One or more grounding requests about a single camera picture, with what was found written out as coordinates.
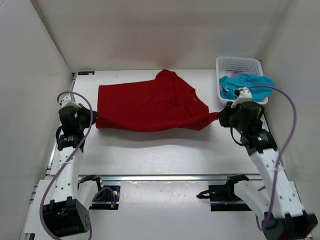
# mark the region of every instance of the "cable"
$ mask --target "cable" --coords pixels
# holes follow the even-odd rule
[[[112,204],[112,196],[110,196],[110,206],[112,206],[113,204]]]
[[[114,191],[113,191],[110,187],[105,186],[105,187],[101,188],[101,189],[95,194],[95,197],[97,197],[103,190],[109,190],[109,191],[110,191],[111,196],[112,196],[112,198],[113,198],[113,199],[112,199],[112,198],[110,197],[110,204],[112,204],[112,202],[113,202],[113,204],[114,204],[114,207],[113,207],[113,208],[115,208],[115,207],[116,207],[116,204],[117,204],[116,196],[115,196],[115,194],[114,194]]]
[[[289,133],[287,139],[284,142],[283,148],[279,151],[279,155],[278,155],[278,157],[277,157],[277,159],[275,161],[274,176],[273,176],[272,192],[271,192],[271,197],[270,197],[269,210],[268,210],[268,213],[266,215],[265,220],[262,222],[262,228],[258,225],[258,228],[262,229],[264,231],[266,229],[267,225],[268,225],[268,222],[269,222],[270,218],[271,218],[272,210],[273,210],[274,203],[275,203],[279,162],[280,162],[280,159],[281,159],[282,155],[284,154],[285,150],[287,149],[288,144],[289,144],[290,140],[292,139],[292,137],[294,135],[294,132],[295,132],[295,129],[296,129],[296,126],[297,126],[297,109],[296,109],[296,106],[294,104],[294,101],[285,92],[283,92],[282,90],[280,90],[280,89],[278,89],[278,88],[276,88],[274,86],[256,85],[256,86],[249,86],[248,88],[249,89],[269,88],[269,89],[276,90],[277,92],[283,94],[288,99],[288,101],[290,102],[290,104],[292,106],[292,110],[293,110],[293,123],[292,123],[292,127],[291,127],[291,130],[290,130],[290,133]]]
[[[255,221],[256,221],[256,226],[258,227],[258,229],[259,229],[260,231],[262,231],[262,228],[260,227],[260,223],[259,223],[259,218],[258,218],[257,215],[255,215]]]
[[[100,197],[99,199],[95,199],[96,201],[100,201],[101,199],[103,199],[104,198],[104,196],[105,196],[105,191],[103,191],[103,195],[102,195],[102,197]]]
[[[80,148],[80,146],[85,142],[87,136],[89,135],[90,133],[90,130],[91,130],[91,127],[93,125],[93,120],[94,120],[94,113],[93,113],[93,110],[92,110],[92,106],[90,104],[90,102],[84,97],[82,96],[81,94],[77,93],[77,92],[73,92],[73,91],[64,91],[62,93],[60,93],[57,97],[57,102],[59,102],[59,99],[62,95],[64,94],[74,94],[74,95],[77,95],[79,96],[80,98],[82,98],[89,106],[89,110],[90,110],[90,123],[89,123],[89,127],[88,127],[88,130],[86,132],[86,134],[84,135],[83,139],[79,142],[79,144],[76,146],[76,148],[73,150],[73,152],[70,154],[70,156],[65,160],[65,162],[63,163],[63,165],[60,167],[60,169],[56,172],[56,174],[54,175],[54,177],[52,178],[52,180],[50,181],[48,187],[46,188],[46,190],[44,191],[44,194],[43,194],[43,197],[41,199],[41,202],[40,202],[40,208],[39,208],[39,216],[40,216],[40,222],[41,222],[41,225],[43,227],[43,229],[45,230],[45,232],[51,237],[53,238],[54,240],[62,240],[60,237],[54,235],[50,230],[49,228],[47,227],[46,225],[46,222],[44,220],[44,216],[43,216],[43,210],[44,210],[44,203],[45,203],[45,199],[48,195],[48,192],[50,190],[50,188],[52,187],[52,185],[54,184],[55,180],[59,177],[59,175],[61,174],[61,172],[63,171],[63,169],[66,167],[66,165],[68,164],[68,162],[71,160],[71,158],[75,155],[76,151]],[[107,187],[103,187],[101,188],[98,193],[93,197],[93,199],[95,199],[102,191],[104,191],[105,189],[108,189]],[[113,191],[111,190],[111,194],[113,195],[114,199],[116,199]],[[89,238],[88,240],[91,240],[92,239],[92,226],[90,225],[90,229],[89,229],[90,233],[89,233]]]
[[[230,134],[231,134],[231,137],[232,137],[233,141],[234,141],[236,144],[238,144],[239,146],[246,146],[246,144],[242,144],[242,143],[238,142],[237,140],[235,140],[233,129],[234,129],[233,127],[230,127]]]

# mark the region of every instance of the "laundry basket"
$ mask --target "laundry basket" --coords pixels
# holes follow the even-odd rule
[[[227,102],[234,102],[234,99],[222,98],[220,94],[220,78],[224,76],[231,77],[235,71],[241,72],[256,72],[258,76],[263,76],[261,64],[257,59],[237,56],[219,56],[216,58],[216,90],[219,102],[226,105]],[[258,104],[266,104],[268,97],[263,101],[258,101]]]

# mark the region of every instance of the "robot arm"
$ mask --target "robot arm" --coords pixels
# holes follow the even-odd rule
[[[93,123],[97,113],[93,113]],[[90,124],[90,111],[65,96],[59,110],[61,126],[56,132],[59,169],[84,138],[84,130]],[[101,178],[89,175],[79,178],[79,167],[84,144],[75,152],[53,184],[50,203],[43,206],[43,219],[57,237],[88,232],[90,229],[89,207],[95,194],[103,187]]]
[[[271,218],[264,227],[267,240],[296,240],[305,238],[317,225],[314,214],[307,214],[299,197],[291,189],[281,163],[278,163],[277,180],[274,181],[275,164],[279,156],[276,142],[270,132],[262,128],[260,120],[264,108],[251,101],[248,88],[238,91],[237,100],[228,102],[218,115],[220,125],[234,128],[240,135],[241,146],[257,167],[269,197],[275,185],[275,195]],[[242,199],[264,224],[271,201],[268,200],[248,181],[229,182],[228,187],[235,196]]]

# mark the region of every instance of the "white table surface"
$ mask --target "white table surface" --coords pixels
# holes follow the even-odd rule
[[[48,184],[49,180],[39,182],[28,213],[24,233],[35,234],[34,240],[52,239],[39,218]],[[258,189],[263,183],[254,185]],[[205,189],[207,181],[123,181],[118,210],[89,211],[92,240],[265,240],[252,211],[211,212],[209,200],[196,198]],[[63,239],[87,240],[88,236],[82,233]]]
[[[160,70],[96,71],[78,75],[73,90],[84,95],[97,110],[99,85],[152,80]],[[213,69],[175,70],[195,88],[211,112],[220,112],[216,71]],[[75,97],[78,103],[86,103]],[[234,137],[240,135],[234,131]],[[57,172],[57,154],[51,174]],[[214,121],[201,131],[171,129],[161,132],[131,132],[96,129],[85,142],[81,175],[224,175],[258,174],[244,147],[235,144],[230,129]]]

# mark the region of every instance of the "blue cloth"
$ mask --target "blue cloth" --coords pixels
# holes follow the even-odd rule
[[[220,94],[224,99],[235,100],[237,99],[235,90],[256,85],[275,86],[273,80],[267,76],[256,76],[253,74],[243,73],[235,78],[228,76],[220,78],[220,86],[222,87]],[[252,101],[261,102],[271,94],[272,89],[266,87],[257,87],[250,89],[250,92],[252,94]]]

